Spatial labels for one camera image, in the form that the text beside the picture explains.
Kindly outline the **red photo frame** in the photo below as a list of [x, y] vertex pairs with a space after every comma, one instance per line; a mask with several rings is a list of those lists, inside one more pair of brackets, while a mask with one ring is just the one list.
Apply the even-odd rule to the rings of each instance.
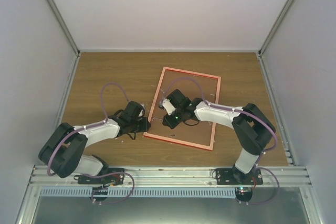
[[152, 117], [162, 118], [166, 114], [159, 108], [163, 96], [179, 89], [190, 100], [201, 98], [217, 103], [219, 101], [221, 77], [211, 74], [164, 67], [157, 85], [151, 109], [149, 111], [150, 129], [144, 137], [174, 144], [211, 151], [214, 145], [216, 124], [199, 122], [196, 126], [180, 123], [175, 129], [164, 126], [161, 121], [152, 121]]

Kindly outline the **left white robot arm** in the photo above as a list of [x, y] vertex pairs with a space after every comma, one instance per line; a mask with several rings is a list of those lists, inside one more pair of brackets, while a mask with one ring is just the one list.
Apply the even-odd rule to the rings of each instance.
[[97, 123], [82, 126], [62, 123], [42, 147], [38, 158], [47, 166], [48, 176], [65, 178], [71, 174], [83, 174], [96, 184], [103, 184], [108, 179], [106, 164], [94, 155], [85, 155], [84, 150], [123, 135], [135, 139], [137, 133], [147, 132], [151, 126], [144, 115], [144, 106], [130, 101], [125, 109]]

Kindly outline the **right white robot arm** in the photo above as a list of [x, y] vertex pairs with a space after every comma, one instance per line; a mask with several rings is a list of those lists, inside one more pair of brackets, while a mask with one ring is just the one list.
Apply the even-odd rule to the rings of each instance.
[[163, 98], [159, 108], [166, 111], [162, 124], [170, 129], [188, 120], [211, 122], [234, 130], [242, 151], [233, 165], [233, 180], [240, 185], [251, 179], [251, 171], [256, 167], [270, 140], [275, 140], [276, 129], [261, 110], [252, 103], [246, 106], [224, 106], [211, 103], [202, 98], [190, 100], [176, 89]]

